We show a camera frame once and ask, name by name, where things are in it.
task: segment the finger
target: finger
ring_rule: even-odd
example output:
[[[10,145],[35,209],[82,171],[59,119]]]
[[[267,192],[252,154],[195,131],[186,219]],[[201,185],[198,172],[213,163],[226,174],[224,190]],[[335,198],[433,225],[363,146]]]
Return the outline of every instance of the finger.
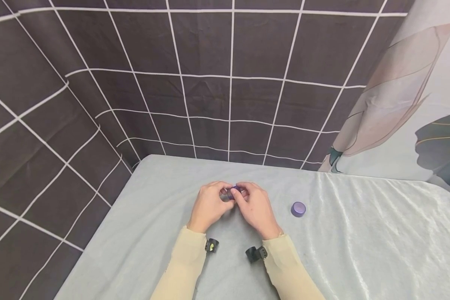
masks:
[[[252,184],[253,184],[253,186],[256,187],[257,189],[259,189],[259,190],[262,189],[258,184],[254,183],[254,182],[253,182]]]
[[[224,181],[217,181],[211,187],[217,190],[230,189],[233,185]]]
[[[207,183],[206,186],[212,186],[212,185],[216,184],[217,182],[219,183],[219,181],[212,181],[210,183]]]
[[[254,183],[251,182],[239,182],[237,183],[238,187],[243,187],[244,189],[246,189],[248,191],[248,193],[252,193],[254,190],[257,190],[258,188],[256,187],[256,185],[254,185]]]
[[[250,196],[250,194],[247,192],[247,190],[242,190],[241,192],[243,198],[245,199],[245,201],[248,202],[248,196]]]
[[[240,209],[246,208],[248,203],[245,201],[242,194],[236,189],[231,189],[230,191],[233,195],[233,198],[235,199],[235,202],[237,202],[238,207]]]
[[[223,202],[223,205],[224,205],[226,211],[229,211],[230,209],[232,209],[235,206],[235,200],[230,200],[228,202]]]

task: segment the forearm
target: forearm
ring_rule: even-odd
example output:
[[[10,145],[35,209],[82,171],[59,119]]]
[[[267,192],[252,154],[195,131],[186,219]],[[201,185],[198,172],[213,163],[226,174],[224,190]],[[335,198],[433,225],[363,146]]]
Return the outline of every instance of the forearm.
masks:
[[[302,265],[297,250],[288,235],[264,240],[263,246],[268,253],[264,259],[265,267],[281,300],[324,299]]]
[[[191,300],[205,263],[206,237],[182,228],[172,258],[150,300]]]

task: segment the human hand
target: human hand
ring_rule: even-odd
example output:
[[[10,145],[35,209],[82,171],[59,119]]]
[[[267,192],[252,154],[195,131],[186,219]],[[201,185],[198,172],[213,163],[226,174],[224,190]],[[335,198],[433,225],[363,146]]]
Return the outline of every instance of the human hand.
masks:
[[[235,205],[234,200],[223,202],[220,199],[222,190],[231,187],[230,183],[223,181],[210,182],[200,187],[187,228],[196,233],[205,233],[210,225],[218,221],[225,212],[232,209]]]
[[[239,182],[237,186],[246,189],[245,198],[242,196],[243,192],[236,189],[231,189],[232,195],[245,220],[258,231],[262,238],[271,240],[283,234],[282,228],[273,215],[267,192],[252,182]]]

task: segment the purple bottle cap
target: purple bottle cap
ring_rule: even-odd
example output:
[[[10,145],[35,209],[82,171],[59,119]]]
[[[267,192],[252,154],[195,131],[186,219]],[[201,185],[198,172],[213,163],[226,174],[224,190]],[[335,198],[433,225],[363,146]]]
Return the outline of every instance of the purple bottle cap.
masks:
[[[292,205],[292,215],[300,218],[307,211],[305,205],[301,202],[295,202]]]
[[[233,197],[233,195],[232,195],[232,189],[236,189],[236,190],[241,191],[240,187],[238,187],[238,186],[232,186],[230,189],[228,189],[228,190],[226,191],[226,194],[227,194],[227,196],[228,196],[228,199],[230,199],[230,200],[234,200],[234,197]]]

